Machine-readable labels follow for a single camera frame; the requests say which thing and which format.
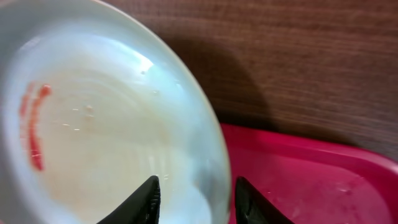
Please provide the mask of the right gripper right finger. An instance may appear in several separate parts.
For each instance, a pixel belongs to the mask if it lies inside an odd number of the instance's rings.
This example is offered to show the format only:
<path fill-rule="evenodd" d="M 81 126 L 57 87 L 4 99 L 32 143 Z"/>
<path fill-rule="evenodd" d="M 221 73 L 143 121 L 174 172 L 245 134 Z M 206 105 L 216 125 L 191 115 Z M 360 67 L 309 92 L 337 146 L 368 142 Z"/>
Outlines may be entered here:
<path fill-rule="evenodd" d="M 237 224 L 294 224 L 241 176 L 236 179 L 234 207 Z"/>

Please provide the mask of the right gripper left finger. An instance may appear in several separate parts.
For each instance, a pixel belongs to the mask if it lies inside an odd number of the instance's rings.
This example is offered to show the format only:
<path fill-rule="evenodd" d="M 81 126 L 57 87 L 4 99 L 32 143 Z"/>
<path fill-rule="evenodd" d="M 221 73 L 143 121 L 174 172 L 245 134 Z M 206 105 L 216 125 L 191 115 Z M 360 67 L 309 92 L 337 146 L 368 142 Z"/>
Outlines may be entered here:
<path fill-rule="evenodd" d="M 159 178 L 152 175 L 98 224 L 158 224 L 160 203 Z"/>

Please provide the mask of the light blue plate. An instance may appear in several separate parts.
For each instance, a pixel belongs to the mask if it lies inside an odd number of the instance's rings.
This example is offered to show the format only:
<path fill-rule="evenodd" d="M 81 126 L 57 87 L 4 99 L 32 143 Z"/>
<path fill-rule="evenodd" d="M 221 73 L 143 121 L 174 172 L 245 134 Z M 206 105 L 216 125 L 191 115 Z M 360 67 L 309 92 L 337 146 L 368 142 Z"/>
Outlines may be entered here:
<path fill-rule="evenodd" d="M 98 223 L 150 176 L 161 223 L 227 223 L 231 171 L 198 82 L 103 1 L 1 2 L 1 222 Z"/>

